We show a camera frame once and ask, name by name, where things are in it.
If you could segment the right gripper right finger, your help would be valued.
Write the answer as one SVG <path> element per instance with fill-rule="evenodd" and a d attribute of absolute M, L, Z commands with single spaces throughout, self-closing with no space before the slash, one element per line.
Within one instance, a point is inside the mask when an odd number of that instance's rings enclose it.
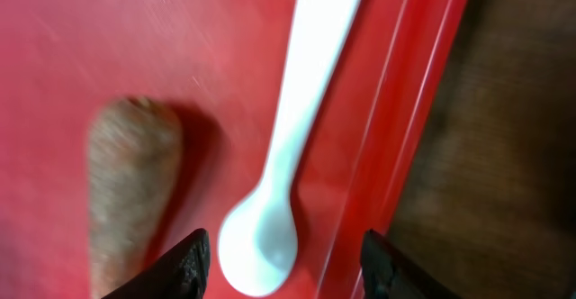
<path fill-rule="evenodd" d="M 382 234 L 364 234 L 360 265 L 365 299 L 460 299 Z"/>

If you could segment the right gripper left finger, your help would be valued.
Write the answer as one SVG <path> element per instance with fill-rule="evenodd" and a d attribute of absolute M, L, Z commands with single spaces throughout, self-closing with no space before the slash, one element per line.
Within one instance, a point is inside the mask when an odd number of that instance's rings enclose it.
<path fill-rule="evenodd" d="M 199 228 L 103 299 L 202 299 L 210 265 L 209 234 Z"/>

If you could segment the white plastic spoon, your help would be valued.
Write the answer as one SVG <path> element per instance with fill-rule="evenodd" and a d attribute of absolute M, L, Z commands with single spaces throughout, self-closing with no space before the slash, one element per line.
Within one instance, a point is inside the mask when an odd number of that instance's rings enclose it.
<path fill-rule="evenodd" d="M 291 189 L 323 96 L 361 0 L 296 0 L 265 164 L 225 216 L 217 253 L 228 283 L 265 297 L 288 279 L 298 253 Z"/>

